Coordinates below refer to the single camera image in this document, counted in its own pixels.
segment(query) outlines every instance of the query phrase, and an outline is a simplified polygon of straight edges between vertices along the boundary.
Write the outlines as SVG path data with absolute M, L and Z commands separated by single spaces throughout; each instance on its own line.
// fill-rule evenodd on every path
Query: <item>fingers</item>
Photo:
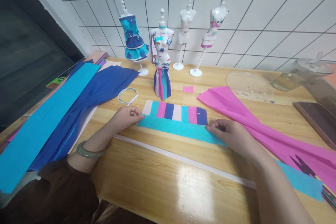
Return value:
M 230 123 L 230 120 L 217 119 L 210 125 L 210 127 L 214 127 L 214 128 L 222 127 L 223 129 L 225 129 L 229 125 L 229 123 Z
M 131 114 L 131 116 L 133 116 L 133 115 L 137 115 L 137 116 L 141 115 L 140 110 L 137 107 L 135 107 L 135 106 L 128 106 L 128 111 Z
M 144 115 L 136 115 L 136 116 L 132 116 L 132 123 L 137 123 L 139 121 L 141 121 L 142 119 L 144 119 L 145 116 Z
M 215 127 L 209 127 L 206 126 L 205 127 L 207 131 L 209 131 L 211 134 L 214 134 L 215 136 L 217 136 L 218 138 L 222 139 L 223 141 L 225 140 L 226 136 L 228 135 L 228 133 L 221 131 Z

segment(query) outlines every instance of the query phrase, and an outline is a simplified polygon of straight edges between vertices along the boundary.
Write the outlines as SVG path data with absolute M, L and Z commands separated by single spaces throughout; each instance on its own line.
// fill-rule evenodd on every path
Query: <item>blue floral dress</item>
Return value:
M 135 16 L 127 16 L 119 18 L 120 23 L 125 31 L 126 48 L 125 57 L 126 59 L 139 62 L 147 58 L 149 47 L 139 36 L 139 31 L 137 27 L 137 21 Z

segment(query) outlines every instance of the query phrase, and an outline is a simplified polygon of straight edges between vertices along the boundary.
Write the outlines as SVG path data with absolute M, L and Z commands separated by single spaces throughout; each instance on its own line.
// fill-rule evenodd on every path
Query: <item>wooden table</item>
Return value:
M 138 64 L 127 60 L 109 59 L 122 61 L 122 67 L 139 68 Z M 146 100 L 160 101 L 153 90 L 155 66 L 151 62 L 142 65 L 149 74 L 137 77 L 129 86 L 139 93 L 132 105 L 141 111 Z M 226 76 L 237 69 L 201 66 L 203 75 L 193 77 L 189 74 L 193 67 L 185 65 L 181 71 L 170 68 L 172 94 L 165 102 L 205 108 L 209 121 L 225 118 L 196 97 L 208 88 L 226 86 Z M 248 71 L 269 80 L 279 75 Z M 195 93 L 183 93 L 183 86 L 194 86 Z M 130 100 L 132 95 L 125 93 L 124 98 Z M 315 101 L 303 87 L 290 92 L 274 90 L 270 99 L 275 101 L 274 104 L 239 98 L 263 124 L 301 141 L 330 149 L 292 106 L 296 101 Z M 117 98 L 99 106 L 78 143 L 98 131 L 121 106 Z M 136 125 L 120 135 L 253 180 L 249 164 L 229 148 Z M 116 138 L 96 164 L 91 178 L 100 198 L 157 223 L 259 223 L 254 190 Z M 298 191 L 297 194 L 316 223 L 336 223 L 336 212 L 327 202 L 316 201 Z

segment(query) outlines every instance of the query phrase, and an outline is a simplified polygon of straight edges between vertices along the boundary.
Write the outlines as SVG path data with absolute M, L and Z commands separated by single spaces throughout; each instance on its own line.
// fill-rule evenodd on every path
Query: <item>left hand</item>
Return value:
M 114 114 L 108 124 L 114 128 L 116 132 L 122 131 L 134 123 L 145 118 L 141 115 L 140 110 L 135 106 L 123 106 Z

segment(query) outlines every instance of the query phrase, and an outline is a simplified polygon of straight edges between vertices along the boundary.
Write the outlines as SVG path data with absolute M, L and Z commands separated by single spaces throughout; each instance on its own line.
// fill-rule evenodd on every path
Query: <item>clear plastic lid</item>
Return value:
M 296 61 L 299 66 L 307 69 L 310 72 L 321 73 L 323 75 L 329 75 L 334 73 L 334 70 L 326 63 L 317 61 L 315 59 L 298 59 Z
M 230 73 L 226 84 L 233 92 L 249 100 L 265 101 L 273 95 L 269 81 L 249 72 Z

